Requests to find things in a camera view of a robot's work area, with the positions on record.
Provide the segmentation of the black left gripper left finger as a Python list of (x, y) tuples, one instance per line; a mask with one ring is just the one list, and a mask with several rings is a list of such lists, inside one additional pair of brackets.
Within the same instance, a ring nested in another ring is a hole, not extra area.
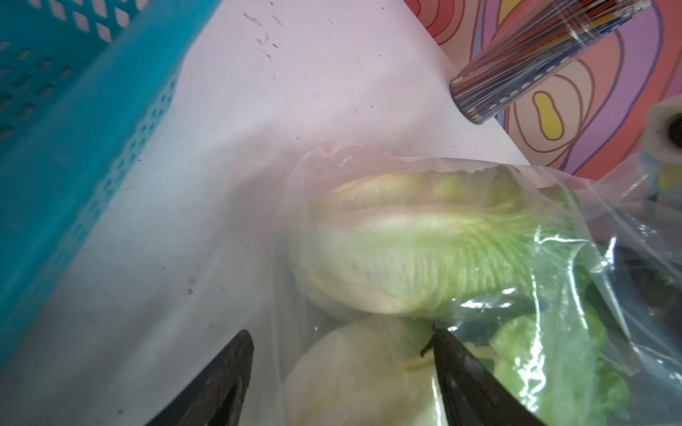
[(147, 426), (238, 425), (250, 384), (253, 355), (250, 333), (238, 332)]

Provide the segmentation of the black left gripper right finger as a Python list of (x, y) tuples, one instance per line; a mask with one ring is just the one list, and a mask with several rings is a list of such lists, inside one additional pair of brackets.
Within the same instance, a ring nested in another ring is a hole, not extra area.
[(433, 352), (449, 425), (545, 426), (449, 330), (432, 330), (420, 354)]

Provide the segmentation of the chinese cabbage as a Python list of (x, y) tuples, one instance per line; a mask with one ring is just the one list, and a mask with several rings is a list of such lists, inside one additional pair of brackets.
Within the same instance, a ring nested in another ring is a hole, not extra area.
[(445, 425), (427, 321), (369, 316), (315, 343), (282, 385), (286, 425)]
[(577, 197), (512, 166), (387, 173), (332, 188), (296, 217), (298, 285), (341, 319), (529, 309), (590, 284)]

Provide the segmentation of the zip bag with blue slider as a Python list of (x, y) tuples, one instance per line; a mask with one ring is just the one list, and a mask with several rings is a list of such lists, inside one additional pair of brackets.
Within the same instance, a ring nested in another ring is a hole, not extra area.
[(678, 425), (681, 422), (681, 211), (623, 182), (593, 182), (512, 166), (539, 186), (577, 197), (590, 284), (546, 305), (468, 308), (444, 318), (365, 313), (341, 319), (316, 305), (289, 264), (298, 214), (324, 192), (387, 173), (476, 171), (499, 163), (399, 158), (330, 142), (295, 165), (275, 234), (280, 385), (272, 420), (283, 422), (282, 385), (328, 333), (369, 316), (427, 321), (449, 330), (545, 425)]

